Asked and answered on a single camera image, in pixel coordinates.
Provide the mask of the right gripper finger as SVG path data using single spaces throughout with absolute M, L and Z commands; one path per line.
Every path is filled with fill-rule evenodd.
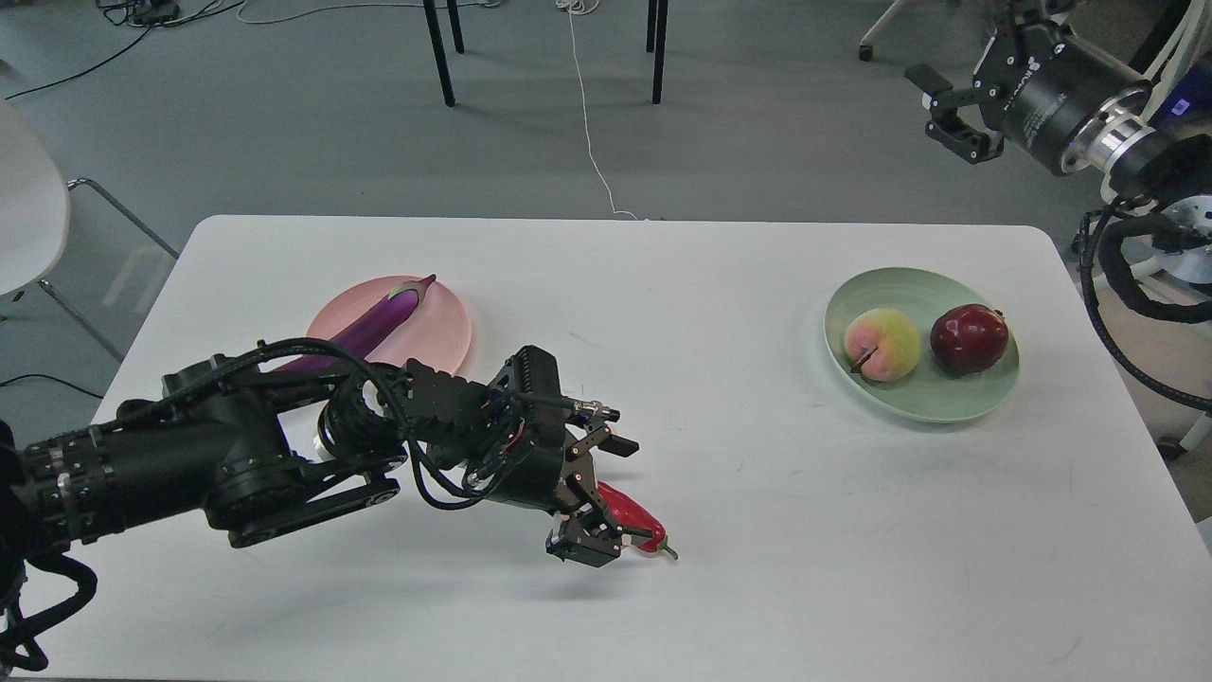
M 974 87 L 956 88 L 928 64 L 909 65 L 905 78 L 924 94 L 924 107 L 930 113 L 925 128 L 928 137 L 967 164 L 984 164 L 1001 155 L 1005 136 L 1000 131 L 989 134 L 973 128 L 957 111 L 970 105 L 997 102 L 1004 87 L 974 81 Z
M 1044 25 L 1044 34 L 1068 36 L 1067 16 L 1079 1 L 1005 1 L 1004 36 L 1025 36 L 1030 27 Z

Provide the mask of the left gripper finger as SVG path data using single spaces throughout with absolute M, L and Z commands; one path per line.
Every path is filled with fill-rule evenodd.
M 562 561 L 600 568 L 648 534 L 639 531 L 633 538 L 614 521 L 598 493 L 598 483 L 589 483 L 589 478 L 564 478 L 559 485 L 558 512 L 554 512 L 558 526 L 549 532 L 545 552 Z
M 589 462 L 595 449 L 606 454 L 630 458 L 640 449 L 638 441 L 623 437 L 610 424 L 576 424 L 583 436 L 573 441 L 573 462 Z

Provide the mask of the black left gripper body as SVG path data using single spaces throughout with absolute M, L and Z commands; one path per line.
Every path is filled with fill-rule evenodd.
M 587 508 L 601 512 L 605 502 L 598 492 L 591 449 L 606 439 L 605 423 L 581 439 L 558 426 L 551 443 L 522 436 L 490 480 L 485 499 L 551 515 L 576 515 Z

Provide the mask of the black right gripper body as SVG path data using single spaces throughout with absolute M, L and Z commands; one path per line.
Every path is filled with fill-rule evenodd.
M 1087 167 L 1119 173 L 1154 134 L 1142 118 L 1147 79 L 1050 21 L 991 39 L 972 82 L 991 96 L 981 105 L 987 128 L 1057 176 Z

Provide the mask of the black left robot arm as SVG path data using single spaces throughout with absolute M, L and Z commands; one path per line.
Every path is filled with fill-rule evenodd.
M 595 475 L 594 449 L 639 448 L 614 432 L 618 411 L 564 396 L 558 359 L 538 346 L 481 384 L 287 338 L 194 363 L 162 388 L 159 401 L 131 399 L 112 422 L 25 448 L 2 428 L 2 674 L 46 669 L 39 635 L 95 598 L 73 544 L 200 510 L 231 548 L 251 548 L 391 499 L 404 463 L 431 508 L 548 512 L 559 560 L 669 549 L 654 515 Z

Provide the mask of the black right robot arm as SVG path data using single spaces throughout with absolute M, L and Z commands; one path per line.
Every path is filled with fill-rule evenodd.
M 994 34 L 971 82 L 948 81 L 932 65 L 905 78 L 924 94 L 926 134 L 967 164 L 983 164 L 1011 142 L 1057 176 L 1094 168 L 1113 197 L 1094 227 L 1077 231 L 1079 288 L 1096 336 L 1143 386 L 1207 413 L 1210 401 L 1136 367 L 1113 340 L 1094 291 L 1094 267 L 1131 311 L 1173 323 L 1207 323 L 1210 305 L 1173 305 L 1140 290 L 1122 256 L 1127 237 L 1148 236 L 1165 252 L 1210 245 L 1199 217 L 1179 220 L 1180 202 L 1210 197 L 1208 134 L 1174 134 L 1144 118 L 1151 84 L 1064 21 L 1073 1 L 997 1 Z

